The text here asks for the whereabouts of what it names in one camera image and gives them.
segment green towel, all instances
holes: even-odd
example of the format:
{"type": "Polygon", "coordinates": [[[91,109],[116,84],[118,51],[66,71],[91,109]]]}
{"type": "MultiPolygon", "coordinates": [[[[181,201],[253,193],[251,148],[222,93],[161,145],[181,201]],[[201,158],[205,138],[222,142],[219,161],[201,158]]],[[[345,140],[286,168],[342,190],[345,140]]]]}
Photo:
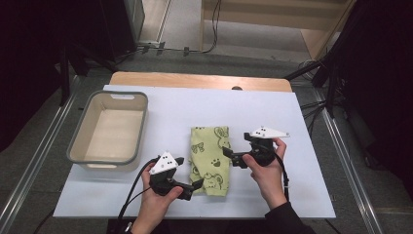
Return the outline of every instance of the green towel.
{"type": "Polygon", "coordinates": [[[226,196],[229,188],[230,159],[222,154],[222,146],[231,148],[228,127],[191,128],[191,181],[204,179],[196,192],[209,196],[226,196]]]}

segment finger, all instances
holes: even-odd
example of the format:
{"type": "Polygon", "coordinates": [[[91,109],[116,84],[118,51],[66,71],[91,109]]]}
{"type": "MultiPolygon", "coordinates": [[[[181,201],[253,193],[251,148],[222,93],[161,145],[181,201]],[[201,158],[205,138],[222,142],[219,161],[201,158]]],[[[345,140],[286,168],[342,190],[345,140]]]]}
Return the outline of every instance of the finger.
{"type": "Polygon", "coordinates": [[[173,189],[170,190],[170,192],[165,196],[166,199],[168,200],[168,203],[170,204],[173,202],[179,195],[182,193],[183,188],[179,186],[175,186],[173,189]]]}
{"type": "Polygon", "coordinates": [[[255,180],[255,173],[251,173],[251,177],[255,180]]]}
{"type": "Polygon", "coordinates": [[[277,149],[276,149],[277,155],[283,158],[285,154],[285,150],[286,150],[286,144],[280,138],[273,138],[273,142],[277,146],[277,149]]]}
{"type": "Polygon", "coordinates": [[[150,174],[149,171],[151,171],[151,169],[155,166],[155,163],[151,163],[149,164],[145,170],[143,170],[142,172],[142,181],[143,181],[143,189],[146,189],[149,187],[149,180],[150,180],[150,174]]]}
{"type": "Polygon", "coordinates": [[[245,154],[243,155],[243,160],[246,163],[246,165],[253,171],[255,172],[257,167],[260,167],[257,162],[255,161],[255,159],[249,155],[249,154],[245,154]]]}

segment black sleeve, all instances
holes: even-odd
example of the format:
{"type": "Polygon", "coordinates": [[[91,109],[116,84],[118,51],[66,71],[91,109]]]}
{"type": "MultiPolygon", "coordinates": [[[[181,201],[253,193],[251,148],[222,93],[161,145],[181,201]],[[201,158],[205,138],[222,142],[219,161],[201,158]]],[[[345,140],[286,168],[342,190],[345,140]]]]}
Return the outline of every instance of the black sleeve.
{"type": "Polygon", "coordinates": [[[274,233],[282,234],[316,234],[309,226],[304,225],[300,217],[287,202],[265,214],[267,225],[274,233]]]}

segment wooden table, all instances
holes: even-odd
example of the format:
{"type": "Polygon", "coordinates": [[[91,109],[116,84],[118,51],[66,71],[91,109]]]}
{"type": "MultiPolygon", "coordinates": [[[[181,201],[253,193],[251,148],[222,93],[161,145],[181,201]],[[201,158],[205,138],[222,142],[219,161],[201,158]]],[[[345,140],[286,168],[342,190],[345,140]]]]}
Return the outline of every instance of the wooden table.
{"type": "Polygon", "coordinates": [[[240,87],[246,91],[292,92],[284,79],[159,72],[116,72],[109,84],[220,90],[240,87]]]}

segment metal frame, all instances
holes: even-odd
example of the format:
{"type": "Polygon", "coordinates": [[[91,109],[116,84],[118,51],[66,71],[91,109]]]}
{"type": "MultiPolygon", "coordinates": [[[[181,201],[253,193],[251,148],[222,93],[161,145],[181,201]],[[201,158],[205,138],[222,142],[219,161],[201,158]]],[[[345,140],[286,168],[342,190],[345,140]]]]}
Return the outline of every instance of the metal frame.
{"type": "Polygon", "coordinates": [[[61,106],[52,121],[52,124],[49,126],[45,135],[43,136],[42,141],[36,149],[30,163],[28,164],[26,170],[21,176],[19,183],[9,196],[6,205],[3,207],[1,216],[0,216],[0,234],[8,233],[13,221],[15,220],[23,202],[26,198],[31,185],[34,182],[37,174],[39,173],[42,165],[48,156],[49,150],[52,147],[53,142],[60,130],[61,125],[64,122],[64,119],[67,116],[67,113],[72,106],[72,103],[76,97],[77,91],[81,85],[81,80],[79,76],[75,76],[71,90],[73,91],[70,95],[68,101],[64,106],[61,106]]]}
{"type": "MultiPolygon", "coordinates": [[[[320,89],[315,89],[315,95],[318,101],[325,100],[325,97],[320,89]]],[[[358,208],[368,232],[370,234],[383,234],[384,231],[380,225],[376,213],[374,212],[374,208],[371,205],[370,199],[368,198],[367,192],[362,185],[356,168],[353,165],[352,158],[350,157],[349,151],[340,134],[335,119],[330,118],[330,115],[325,109],[322,111],[322,116],[324,118],[325,125],[330,132],[334,146],[336,147],[344,172],[346,173],[347,180],[353,190],[353,194],[355,195],[358,208]]]]}

